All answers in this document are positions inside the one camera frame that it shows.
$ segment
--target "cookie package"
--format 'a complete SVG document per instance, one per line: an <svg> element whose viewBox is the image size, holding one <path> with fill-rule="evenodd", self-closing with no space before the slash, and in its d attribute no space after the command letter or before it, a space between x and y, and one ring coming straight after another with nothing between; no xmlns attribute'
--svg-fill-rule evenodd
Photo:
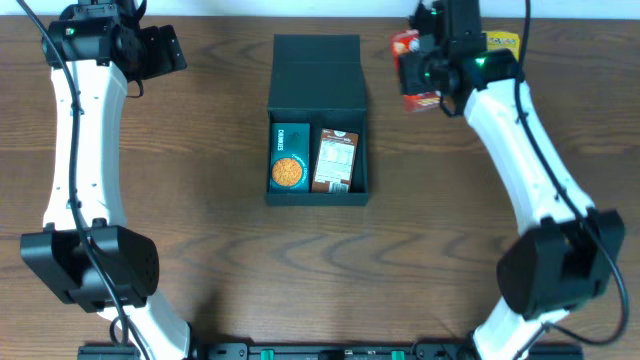
<svg viewBox="0 0 640 360"><path fill-rule="evenodd" d="M309 192L309 124L275 123L271 129L272 192Z"/></svg>
<svg viewBox="0 0 640 360"><path fill-rule="evenodd" d="M311 191L348 193L357 146L358 134L322 129Z"/></svg>

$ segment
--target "box lid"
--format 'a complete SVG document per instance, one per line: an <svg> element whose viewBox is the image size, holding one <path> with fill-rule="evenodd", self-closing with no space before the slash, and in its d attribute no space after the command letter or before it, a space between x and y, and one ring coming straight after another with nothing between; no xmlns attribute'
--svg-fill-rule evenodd
<svg viewBox="0 0 640 360"><path fill-rule="evenodd" d="M358 35L275 35L269 110L367 110Z"/></svg>

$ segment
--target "red package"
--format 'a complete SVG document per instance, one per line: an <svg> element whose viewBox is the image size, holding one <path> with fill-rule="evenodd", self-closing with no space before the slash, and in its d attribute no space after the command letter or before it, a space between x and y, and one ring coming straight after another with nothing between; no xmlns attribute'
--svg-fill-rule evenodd
<svg viewBox="0 0 640 360"><path fill-rule="evenodd" d="M406 30L391 38L391 54L399 71L398 57L411 51L420 49L420 34L418 30ZM419 112L438 107L440 94L437 91L418 95L403 95L404 109L407 112Z"/></svg>

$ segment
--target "nutrition label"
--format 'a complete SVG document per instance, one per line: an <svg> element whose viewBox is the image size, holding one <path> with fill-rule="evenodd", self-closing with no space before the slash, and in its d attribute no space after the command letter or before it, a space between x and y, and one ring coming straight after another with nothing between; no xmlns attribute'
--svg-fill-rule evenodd
<svg viewBox="0 0 640 360"><path fill-rule="evenodd" d="M354 152L355 147L353 145L335 141L323 141L320 147L320 155L318 156L315 181L337 184L342 180L350 181Z"/></svg>

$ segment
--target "wooden tabletop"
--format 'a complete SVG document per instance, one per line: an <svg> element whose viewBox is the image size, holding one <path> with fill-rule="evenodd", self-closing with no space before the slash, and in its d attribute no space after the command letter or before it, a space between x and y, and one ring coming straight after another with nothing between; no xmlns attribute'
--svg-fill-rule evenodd
<svg viewBox="0 0 640 360"><path fill-rule="evenodd" d="M463 337L500 297L516 240L509 198L464 119L406 114L389 51L402 19L145 18L173 24L189 68L145 83L122 115L129 228L160 252L160 289L208 341L412 342ZM486 20L520 31L521 20ZM371 200L265 205L273 34L360 34L369 90ZM579 184L627 226L619 264L640 351L640 23L537 20L526 72L540 118ZM55 103L40 35L0 18L0 358L75 358L108 323L63 305L25 266L53 178ZM614 285L564 323L594 337L618 321Z"/></svg>

